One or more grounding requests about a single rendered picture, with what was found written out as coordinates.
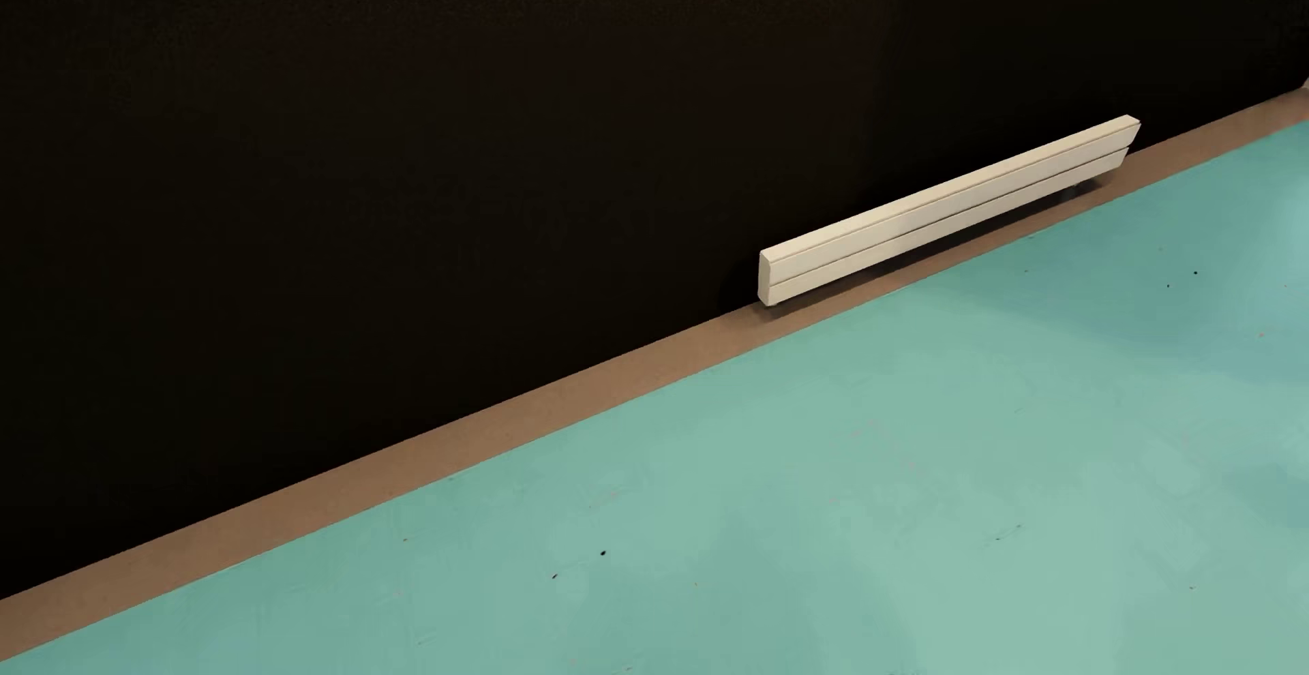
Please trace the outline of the white baseboard heater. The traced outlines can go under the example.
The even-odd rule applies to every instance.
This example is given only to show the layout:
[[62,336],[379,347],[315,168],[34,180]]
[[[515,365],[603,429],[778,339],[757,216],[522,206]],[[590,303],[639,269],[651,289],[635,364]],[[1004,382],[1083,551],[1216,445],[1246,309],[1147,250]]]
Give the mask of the white baseboard heater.
[[775,305],[1121,167],[1140,120],[1121,115],[762,249],[758,298]]

